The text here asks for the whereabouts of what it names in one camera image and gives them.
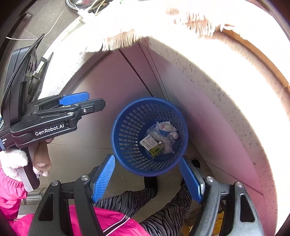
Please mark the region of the black shoe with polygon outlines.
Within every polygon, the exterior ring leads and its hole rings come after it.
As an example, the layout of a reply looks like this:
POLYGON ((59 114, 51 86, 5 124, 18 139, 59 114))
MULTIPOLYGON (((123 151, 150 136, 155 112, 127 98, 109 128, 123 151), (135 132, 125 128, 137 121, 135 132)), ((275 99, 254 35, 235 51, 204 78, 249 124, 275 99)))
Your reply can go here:
POLYGON ((156 176, 145 176, 144 186, 146 189, 152 190, 152 198, 158 194, 158 179, 156 176))

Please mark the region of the white power strip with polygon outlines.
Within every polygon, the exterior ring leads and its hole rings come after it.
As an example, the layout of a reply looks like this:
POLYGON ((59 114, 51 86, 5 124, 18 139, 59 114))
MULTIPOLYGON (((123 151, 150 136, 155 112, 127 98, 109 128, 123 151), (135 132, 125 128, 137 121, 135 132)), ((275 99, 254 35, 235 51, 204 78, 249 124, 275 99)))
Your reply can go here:
POLYGON ((79 9, 77 11, 77 14, 79 15, 79 21, 82 24, 87 24, 95 19, 95 14, 92 12, 89 13, 88 10, 85 9, 79 9))

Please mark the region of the striped trouser legs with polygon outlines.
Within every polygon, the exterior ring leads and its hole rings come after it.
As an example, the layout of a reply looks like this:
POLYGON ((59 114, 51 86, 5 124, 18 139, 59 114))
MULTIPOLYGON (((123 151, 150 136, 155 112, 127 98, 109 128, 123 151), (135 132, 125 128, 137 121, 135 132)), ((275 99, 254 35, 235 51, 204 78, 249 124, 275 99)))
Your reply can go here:
POLYGON ((138 223, 132 217, 152 198, 152 190, 125 191, 94 204, 104 235, 179 235, 192 198, 184 180, 163 208, 138 223))

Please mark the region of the green white carton box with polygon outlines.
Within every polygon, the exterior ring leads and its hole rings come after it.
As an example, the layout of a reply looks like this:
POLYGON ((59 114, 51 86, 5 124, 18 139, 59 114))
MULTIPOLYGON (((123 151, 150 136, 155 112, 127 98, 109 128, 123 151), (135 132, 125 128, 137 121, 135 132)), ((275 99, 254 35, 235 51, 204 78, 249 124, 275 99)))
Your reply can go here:
POLYGON ((150 154, 152 158, 156 158, 162 154, 164 147, 159 141, 156 141, 151 135, 147 135, 140 141, 140 145, 150 154))

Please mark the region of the blue plastic waste basket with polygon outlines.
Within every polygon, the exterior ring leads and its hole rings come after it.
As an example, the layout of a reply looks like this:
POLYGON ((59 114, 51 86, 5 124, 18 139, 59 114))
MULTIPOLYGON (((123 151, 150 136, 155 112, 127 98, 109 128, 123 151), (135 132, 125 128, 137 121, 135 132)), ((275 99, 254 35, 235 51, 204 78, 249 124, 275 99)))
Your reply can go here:
POLYGON ((159 98, 143 98, 123 109, 112 130, 120 164, 139 176, 158 176, 178 164, 188 145, 181 112, 159 98))

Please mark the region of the pink plaid fringed cloth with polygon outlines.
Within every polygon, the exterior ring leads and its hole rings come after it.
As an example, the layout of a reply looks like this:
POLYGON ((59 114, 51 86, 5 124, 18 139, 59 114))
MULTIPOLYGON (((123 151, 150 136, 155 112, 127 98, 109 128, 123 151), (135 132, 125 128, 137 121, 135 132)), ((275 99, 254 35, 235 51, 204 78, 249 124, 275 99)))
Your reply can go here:
POLYGON ((75 32, 80 52, 113 51, 152 37, 182 44, 192 37, 233 31, 265 53, 289 51, 289 36, 274 16, 247 1, 113 1, 84 17, 75 32))

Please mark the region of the white plastic bag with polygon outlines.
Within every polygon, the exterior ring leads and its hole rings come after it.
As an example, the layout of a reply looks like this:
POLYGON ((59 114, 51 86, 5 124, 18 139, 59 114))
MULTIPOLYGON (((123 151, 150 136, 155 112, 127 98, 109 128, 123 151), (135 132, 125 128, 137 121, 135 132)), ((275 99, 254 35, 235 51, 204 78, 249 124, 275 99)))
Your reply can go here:
POLYGON ((162 154, 175 154, 171 140, 168 137, 168 132, 165 131, 166 134, 164 134, 164 131, 159 130, 156 126, 152 126, 146 131, 146 133, 151 135, 156 142, 161 142, 163 147, 162 154))

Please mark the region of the pink jacket sleeve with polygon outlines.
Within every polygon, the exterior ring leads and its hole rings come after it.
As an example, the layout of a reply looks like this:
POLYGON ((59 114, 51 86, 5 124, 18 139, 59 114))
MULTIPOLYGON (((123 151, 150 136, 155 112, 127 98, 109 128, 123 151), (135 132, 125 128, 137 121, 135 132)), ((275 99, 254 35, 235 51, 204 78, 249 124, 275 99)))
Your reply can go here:
MULTIPOLYGON (((22 182, 7 176, 1 169, 1 235, 28 235, 32 220, 42 223, 36 235, 81 235, 76 207, 53 194, 48 196, 39 214, 17 219, 21 200, 27 196, 22 182)), ((108 209, 93 208, 103 235, 148 235, 129 216, 108 209)))

